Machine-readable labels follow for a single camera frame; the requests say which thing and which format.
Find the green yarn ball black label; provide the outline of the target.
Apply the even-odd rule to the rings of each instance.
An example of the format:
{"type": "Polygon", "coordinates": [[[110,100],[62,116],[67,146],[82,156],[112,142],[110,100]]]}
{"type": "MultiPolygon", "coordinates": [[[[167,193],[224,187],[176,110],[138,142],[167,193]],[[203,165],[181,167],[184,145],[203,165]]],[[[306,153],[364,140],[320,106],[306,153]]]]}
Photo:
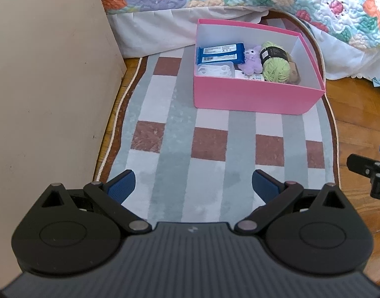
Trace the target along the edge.
{"type": "Polygon", "coordinates": [[[265,42],[260,52],[262,74],[266,81],[287,83],[291,74],[289,56],[283,47],[265,42]]]}

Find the purple plush toy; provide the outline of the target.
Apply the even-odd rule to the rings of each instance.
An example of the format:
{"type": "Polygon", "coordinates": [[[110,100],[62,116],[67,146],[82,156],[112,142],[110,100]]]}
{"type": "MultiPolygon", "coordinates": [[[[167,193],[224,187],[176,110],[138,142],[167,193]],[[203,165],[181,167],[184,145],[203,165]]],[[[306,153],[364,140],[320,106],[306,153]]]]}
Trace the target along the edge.
{"type": "Polygon", "coordinates": [[[245,50],[245,61],[242,64],[238,64],[238,68],[245,75],[251,76],[253,74],[261,74],[263,66],[261,63],[261,46],[255,46],[245,50]]]}

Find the white tissue packet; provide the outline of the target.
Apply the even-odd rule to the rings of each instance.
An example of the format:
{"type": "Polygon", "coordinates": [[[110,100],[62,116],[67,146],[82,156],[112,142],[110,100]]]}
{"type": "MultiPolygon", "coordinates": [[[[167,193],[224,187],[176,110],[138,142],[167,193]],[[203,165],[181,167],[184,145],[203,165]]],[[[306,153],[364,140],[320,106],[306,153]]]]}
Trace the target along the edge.
{"type": "Polygon", "coordinates": [[[262,74],[253,73],[252,75],[246,75],[243,71],[235,70],[235,78],[236,79],[249,79],[256,81],[264,81],[265,78],[262,74]]]}

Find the blue wet wipes pack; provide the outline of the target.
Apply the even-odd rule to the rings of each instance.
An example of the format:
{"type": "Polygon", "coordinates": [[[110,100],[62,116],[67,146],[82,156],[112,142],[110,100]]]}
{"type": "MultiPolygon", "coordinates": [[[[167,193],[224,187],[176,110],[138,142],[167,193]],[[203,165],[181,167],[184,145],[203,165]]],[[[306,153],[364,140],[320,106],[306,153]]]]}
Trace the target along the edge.
{"type": "Polygon", "coordinates": [[[197,50],[196,64],[232,62],[243,64],[245,62],[245,46],[243,43],[210,46],[197,50]]]}

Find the clear floss picks package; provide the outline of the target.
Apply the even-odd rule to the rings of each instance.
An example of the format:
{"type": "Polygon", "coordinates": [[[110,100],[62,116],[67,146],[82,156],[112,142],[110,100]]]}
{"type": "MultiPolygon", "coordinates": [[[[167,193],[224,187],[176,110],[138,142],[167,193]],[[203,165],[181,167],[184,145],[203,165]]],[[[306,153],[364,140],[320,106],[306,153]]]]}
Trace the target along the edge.
{"type": "Polygon", "coordinates": [[[200,64],[197,66],[196,72],[198,76],[202,77],[235,77],[235,69],[232,62],[200,64]]]}

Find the brown small box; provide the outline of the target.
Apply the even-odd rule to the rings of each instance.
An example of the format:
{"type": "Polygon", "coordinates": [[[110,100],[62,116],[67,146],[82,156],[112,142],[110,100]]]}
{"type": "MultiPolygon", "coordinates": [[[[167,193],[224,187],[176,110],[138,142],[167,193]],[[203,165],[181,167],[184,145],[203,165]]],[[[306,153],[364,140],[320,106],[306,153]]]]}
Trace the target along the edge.
{"type": "Polygon", "coordinates": [[[289,63],[289,78],[287,78],[286,83],[298,85],[300,83],[300,74],[297,65],[289,53],[287,54],[287,58],[289,63]]]}

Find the striped checkered rug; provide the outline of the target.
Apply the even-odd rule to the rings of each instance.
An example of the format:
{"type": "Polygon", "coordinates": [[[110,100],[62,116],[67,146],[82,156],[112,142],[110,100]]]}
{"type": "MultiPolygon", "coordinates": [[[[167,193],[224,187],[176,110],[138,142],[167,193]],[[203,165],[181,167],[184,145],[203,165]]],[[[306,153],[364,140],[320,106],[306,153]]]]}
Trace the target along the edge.
{"type": "Polygon", "coordinates": [[[326,98],[301,115],[198,109],[194,50],[140,58],[124,79],[96,177],[134,172],[125,207],[150,223],[234,223],[265,203],[251,186],[256,169],[311,189],[338,181],[337,128],[326,98]]]}

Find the pink storage box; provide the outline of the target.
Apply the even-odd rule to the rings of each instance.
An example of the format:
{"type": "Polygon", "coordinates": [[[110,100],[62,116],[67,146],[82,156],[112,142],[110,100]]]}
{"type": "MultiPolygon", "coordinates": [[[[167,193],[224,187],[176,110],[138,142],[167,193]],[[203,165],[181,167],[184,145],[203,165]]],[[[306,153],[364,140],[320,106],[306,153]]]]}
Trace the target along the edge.
{"type": "Polygon", "coordinates": [[[324,61],[310,31],[297,20],[293,23],[298,31],[234,20],[200,19],[196,49],[236,42],[250,48],[270,41],[289,53],[300,82],[291,85],[267,80],[203,77],[196,73],[193,79],[195,107],[290,115],[308,112],[325,93],[324,61]]]}

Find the beige wooden cabinet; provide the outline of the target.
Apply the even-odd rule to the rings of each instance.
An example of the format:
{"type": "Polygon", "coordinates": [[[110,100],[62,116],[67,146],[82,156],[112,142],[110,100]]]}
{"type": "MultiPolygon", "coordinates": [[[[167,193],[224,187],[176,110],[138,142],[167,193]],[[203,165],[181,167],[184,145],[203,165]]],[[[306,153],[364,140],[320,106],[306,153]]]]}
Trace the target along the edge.
{"type": "Polygon", "coordinates": [[[0,287],[40,194],[93,179],[125,72],[101,0],[0,0],[0,287]]]}

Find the white bed skirt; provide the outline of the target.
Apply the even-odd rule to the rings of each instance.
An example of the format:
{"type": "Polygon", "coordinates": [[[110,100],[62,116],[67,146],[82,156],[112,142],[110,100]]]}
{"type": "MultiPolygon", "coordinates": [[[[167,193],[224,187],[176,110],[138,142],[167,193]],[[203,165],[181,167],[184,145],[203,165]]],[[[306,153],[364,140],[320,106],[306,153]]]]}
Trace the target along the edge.
{"type": "Polygon", "coordinates": [[[317,43],[317,51],[324,59],[327,79],[357,77],[380,83],[380,48],[361,50],[356,48],[354,38],[345,43],[314,24],[308,24],[283,11],[264,7],[213,6],[107,16],[119,50],[125,58],[144,57],[194,44],[197,22],[203,18],[254,24],[267,18],[292,20],[298,30],[310,36],[311,42],[317,43]]]}

